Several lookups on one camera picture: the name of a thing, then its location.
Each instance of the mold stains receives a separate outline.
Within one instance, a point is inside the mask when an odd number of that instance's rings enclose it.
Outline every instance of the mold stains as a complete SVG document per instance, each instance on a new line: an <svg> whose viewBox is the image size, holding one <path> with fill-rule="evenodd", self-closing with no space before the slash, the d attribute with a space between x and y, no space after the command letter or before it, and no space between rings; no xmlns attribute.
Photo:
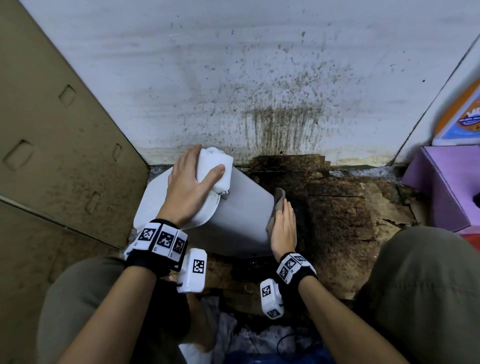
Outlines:
<svg viewBox="0 0 480 364"><path fill-rule="evenodd" d="M278 155L311 136L322 113L321 107L307 106L253 109L243 113L244 130L254 130L255 136L247 140L255 142L259 155Z"/></svg>

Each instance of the thigh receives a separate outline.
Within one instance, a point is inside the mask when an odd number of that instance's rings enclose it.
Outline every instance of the thigh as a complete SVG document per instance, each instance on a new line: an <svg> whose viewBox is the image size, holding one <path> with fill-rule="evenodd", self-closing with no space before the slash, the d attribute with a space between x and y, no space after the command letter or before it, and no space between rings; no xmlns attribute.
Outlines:
<svg viewBox="0 0 480 364"><path fill-rule="evenodd" d="M74 264L45 297L37 333L40 363L55 363L106 297L123 272L120 259L98 257ZM170 309L180 320L165 313ZM183 363L178 343L190 327L185 295L158 281L132 356L133 363Z"/></svg>
<svg viewBox="0 0 480 364"><path fill-rule="evenodd" d="M480 255L460 236L410 228L380 251L354 311L411 363L480 359Z"/></svg>

